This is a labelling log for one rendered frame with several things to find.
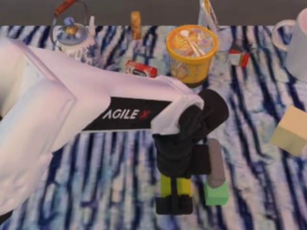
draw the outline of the striped tablecloth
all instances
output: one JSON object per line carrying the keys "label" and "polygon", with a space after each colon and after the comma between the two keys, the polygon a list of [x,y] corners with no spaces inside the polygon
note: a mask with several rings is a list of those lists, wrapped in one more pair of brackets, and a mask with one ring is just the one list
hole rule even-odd
{"label": "striped tablecloth", "polygon": [[[129,27],[97,27],[105,68],[121,71],[134,59],[167,74],[165,38],[172,28],[144,27],[136,43]],[[288,105],[305,110],[307,84],[284,70],[285,53],[273,47],[271,29],[223,27],[223,42],[236,38],[250,53],[248,66],[231,67],[227,52],[219,52],[203,85],[230,108],[227,122],[211,134],[223,148],[226,206],[206,207],[205,177],[193,177],[194,213],[158,216],[150,132],[80,134],[54,153],[40,187],[0,230],[307,230],[307,161],[269,143]],[[0,36],[51,49],[48,34],[44,26],[0,27]],[[286,31],[283,39],[290,39]]]}

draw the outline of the teapot handle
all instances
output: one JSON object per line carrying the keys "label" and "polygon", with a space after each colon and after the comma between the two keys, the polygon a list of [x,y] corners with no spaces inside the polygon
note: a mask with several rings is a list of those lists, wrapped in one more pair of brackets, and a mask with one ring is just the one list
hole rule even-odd
{"label": "teapot handle", "polygon": [[84,11],[85,11],[84,25],[87,25],[88,18],[89,18],[87,5],[84,2],[79,1],[79,0],[65,0],[61,5],[59,5],[54,10],[54,18],[53,18],[52,25],[51,25],[51,28],[50,28],[50,39],[51,39],[52,44],[55,45],[55,46],[56,46],[56,42],[55,42],[54,37],[53,37],[53,29],[57,24],[57,19],[58,19],[60,14],[62,14],[64,11],[66,11],[75,2],[81,3],[83,5]]}

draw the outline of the tablecloth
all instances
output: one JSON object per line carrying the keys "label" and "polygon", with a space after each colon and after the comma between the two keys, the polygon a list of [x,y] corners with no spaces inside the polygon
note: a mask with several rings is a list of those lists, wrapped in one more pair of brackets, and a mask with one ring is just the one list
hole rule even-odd
{"label": "tablecloth", "polygon": [[[173,26],[98,26],[104,68],[122,71],[127,59],[168,74],[165,38]],[[307,161],[278,149],[270,137],[288,105],[305,110],[307,84],[284,68],[286,54],[271,42],[271,27],[221,27],[223,43],[236,39],[249,52],[246,69],[218,52],[201,88],[227,102],[229,119],[211,137],[222,145],[229,200],[204,205],[205,177],[192,177],[194,212],[159,216],[155,148],[149,131],[78,134],[54,153],[48,173],[0,230],[307,230]],[[0,36],[52,49],[47,26],[2,26]],[[288,31],[281,33],[289,42]]]}

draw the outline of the teapot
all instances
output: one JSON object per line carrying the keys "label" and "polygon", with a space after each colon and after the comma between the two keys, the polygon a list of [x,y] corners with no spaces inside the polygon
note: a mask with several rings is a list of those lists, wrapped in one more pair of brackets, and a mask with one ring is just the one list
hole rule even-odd
{"label": "teapot", "polygon": [[[84,24],[75,23],[72,17],[64,19],[64,25],[55,29],[58,16],[68,9],[75,2],[79,2],[85,9]],[[85,3],[77,0],[65,0],[54,11],[54,20],[50,30],[50,39],[57,50],[69,55],[82,63],[101,67],[101,54],[98,43],[95,39],[94,17],[89,20],[89,27],[85,25],[88,22],[88,9]]]}

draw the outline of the gray wall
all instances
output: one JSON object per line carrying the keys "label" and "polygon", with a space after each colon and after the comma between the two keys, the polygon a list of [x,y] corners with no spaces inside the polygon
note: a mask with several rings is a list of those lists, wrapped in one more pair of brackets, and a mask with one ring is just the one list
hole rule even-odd
{"label": "gray wall", "polygon": [[[1,0],[1,25],[46,25],[61,0]],[[84,0],[99,25],[128,25],[130,12],[138,10],[144,25],[197,23],[199,0]],[[294,19],[307,0],[211,0],[220,25],[273,25]],[[82,19],[76,4],[63,16]]]}

